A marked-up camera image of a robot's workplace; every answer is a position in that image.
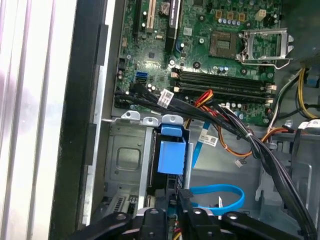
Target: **yellow wire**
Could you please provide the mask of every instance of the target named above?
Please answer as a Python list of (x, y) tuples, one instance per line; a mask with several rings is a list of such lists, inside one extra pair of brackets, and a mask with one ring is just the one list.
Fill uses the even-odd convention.
[(179, 233), (173, 238), (173, 240), (177, 240), (178, 238), (180, 238), (181, 235), (182, 235), (182, 233), (179, 232)]
[(304, 103), (304, 92), (303, 92), (303, 88), (304, 88), (304, 76), (305, 76), (305, 72), (306, 69), (304, 68), (299, 75), (299, 79), (298, 79), (298, 101), (300, 103), (300, 107), (302, 108), (302, 111), (311, 119), (316, 119), (317, 116), (313, 115), (312, 113), (308, 112), (308, 110), (305, 107), (305, 103)]

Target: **gray metal panel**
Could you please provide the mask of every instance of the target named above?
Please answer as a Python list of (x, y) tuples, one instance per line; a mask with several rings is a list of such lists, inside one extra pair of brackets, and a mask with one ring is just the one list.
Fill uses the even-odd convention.
[(119, 188), (139, 189), (146, 127), (116, 122), (110, 126), (104, 181), (105, 196)]
[(294, 37), (294, 50), (289, 57), (301, 61), (320, 53), (320, 1), (284, 0), (282, 27)]
[(2, 240), (49, 236), (76, 2), (0, 2)]

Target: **expansion slot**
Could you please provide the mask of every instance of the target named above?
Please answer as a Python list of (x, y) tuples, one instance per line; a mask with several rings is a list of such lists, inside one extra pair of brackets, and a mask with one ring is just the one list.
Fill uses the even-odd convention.
[(169, 26), (166, 32), (165, 51), (171, 53), (176, 45), (178, 35), (179, 16), (180, 16), (180, 3), (181, 0), (171, 0)]
[(133, 18), (133, 29), (132, 29), (132, 36), (136, 42), (139, 36), (141, 7), (142, 7), (142, 0), (136, 0), (134, 18)]
[(149, 0), (148, 19), (146, 22), (146, 29), (149, 32), (152, 32), (152, 30), (154, 29), (156, 3), (157, 3), (157, 0)]

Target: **capacitor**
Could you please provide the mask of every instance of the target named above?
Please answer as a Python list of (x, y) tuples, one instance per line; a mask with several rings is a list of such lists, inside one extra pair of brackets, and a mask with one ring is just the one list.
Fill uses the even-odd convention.
[(181, 44), (180, 44), (180, 51), (182, 51), (184, 48), (185, 48), (185, 44), (184, 44), (184, 43), (181, 43)]

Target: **cable tie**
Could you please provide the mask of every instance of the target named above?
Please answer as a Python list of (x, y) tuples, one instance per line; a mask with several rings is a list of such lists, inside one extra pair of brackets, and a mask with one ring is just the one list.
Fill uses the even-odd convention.
[(245, 138), (247, 139), (248, 137), (252, 136), (252, 133), (249, 132), (247, 135), (245, 135)]

